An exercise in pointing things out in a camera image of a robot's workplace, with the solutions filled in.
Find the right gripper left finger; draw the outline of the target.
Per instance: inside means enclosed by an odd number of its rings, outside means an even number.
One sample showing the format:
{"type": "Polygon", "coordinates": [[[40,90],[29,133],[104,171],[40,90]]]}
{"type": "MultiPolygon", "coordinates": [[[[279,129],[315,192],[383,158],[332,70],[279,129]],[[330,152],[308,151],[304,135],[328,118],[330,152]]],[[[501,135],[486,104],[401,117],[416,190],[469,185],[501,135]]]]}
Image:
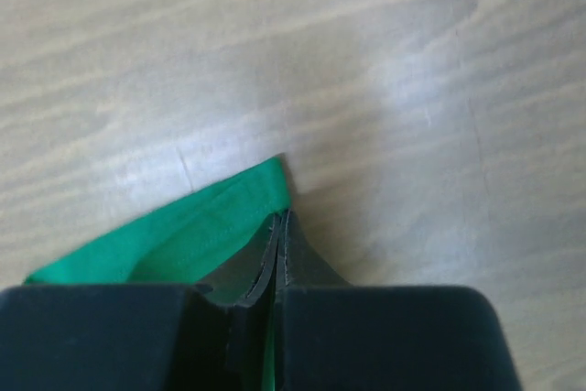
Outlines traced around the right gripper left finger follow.
{"type": "Polygon", "coordinates": [[[278,215],[193,284],[30,285],[1,294],[4,390],[258,390],[278,215]]]}

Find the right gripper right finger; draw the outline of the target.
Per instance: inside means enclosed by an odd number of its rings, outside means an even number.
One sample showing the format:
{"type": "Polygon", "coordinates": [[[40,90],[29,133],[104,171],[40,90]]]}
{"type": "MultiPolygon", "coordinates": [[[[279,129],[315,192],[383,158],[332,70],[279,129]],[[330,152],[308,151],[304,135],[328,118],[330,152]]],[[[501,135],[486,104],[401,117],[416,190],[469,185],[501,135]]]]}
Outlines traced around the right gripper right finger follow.
{"type": "Polygon", "coordinates": [[[278,234],[278,390],[518,390],[491,302],[465,286],[358,287],[308,243],[294,212],[278,234]]]}

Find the green t shirt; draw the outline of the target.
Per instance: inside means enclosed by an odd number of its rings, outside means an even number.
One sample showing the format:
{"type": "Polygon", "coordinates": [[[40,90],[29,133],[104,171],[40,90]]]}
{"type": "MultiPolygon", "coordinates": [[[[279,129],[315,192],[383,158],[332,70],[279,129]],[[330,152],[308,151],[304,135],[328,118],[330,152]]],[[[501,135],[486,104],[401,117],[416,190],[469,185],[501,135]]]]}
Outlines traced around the green t shirt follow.
{"type": "Polygon", "coordinates": [[[160,207],[29,274],[28,285],[194,283],[241,250],[290,205],[272,157],[160,207]]]}

